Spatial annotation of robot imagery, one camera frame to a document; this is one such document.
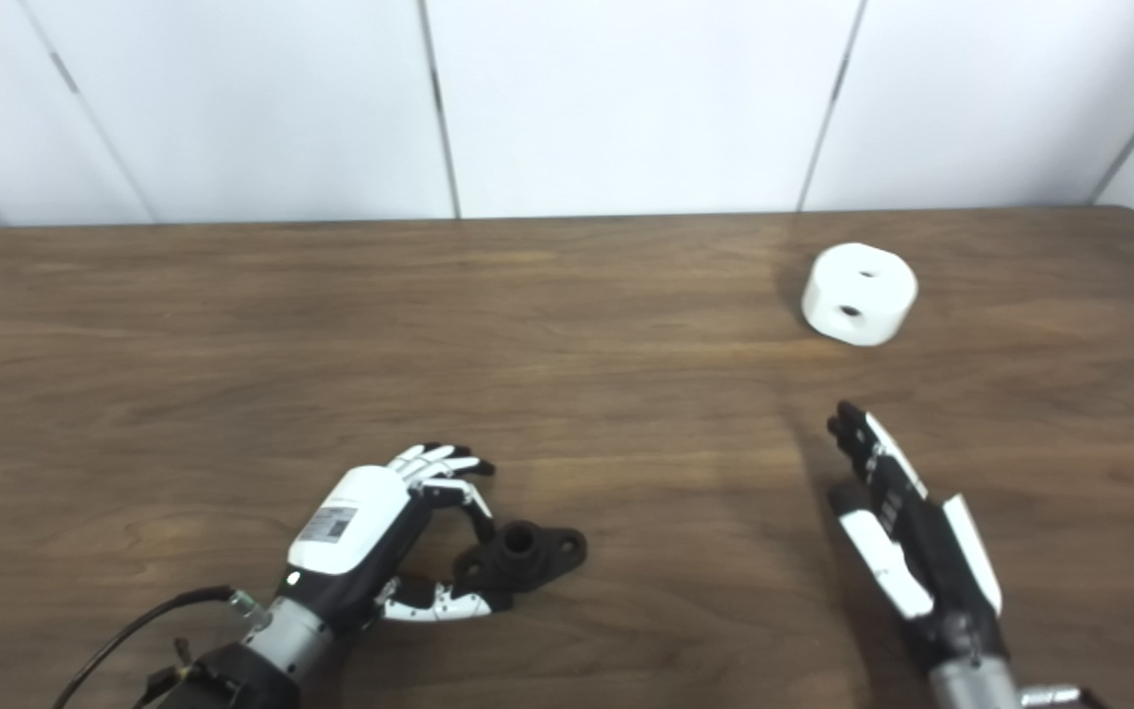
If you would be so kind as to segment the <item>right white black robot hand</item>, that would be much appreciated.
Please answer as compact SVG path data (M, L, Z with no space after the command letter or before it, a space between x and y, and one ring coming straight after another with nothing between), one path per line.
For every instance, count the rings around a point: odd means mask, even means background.
M1002 593L962 495L936 501L868 410L839 400L827 429L853 480L827 499L928 673L954 660L1007 660Z

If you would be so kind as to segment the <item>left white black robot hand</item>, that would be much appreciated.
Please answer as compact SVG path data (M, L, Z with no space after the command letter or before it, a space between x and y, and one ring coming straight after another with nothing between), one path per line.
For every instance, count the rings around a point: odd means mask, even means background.
M494 540L492 510L467 481L494 472L468 447L435 441L347 471L289 545L276 594L315 615L335 638L379 619L435 623L511 610L510 592L400 571L435 510L464 510L479 542Z

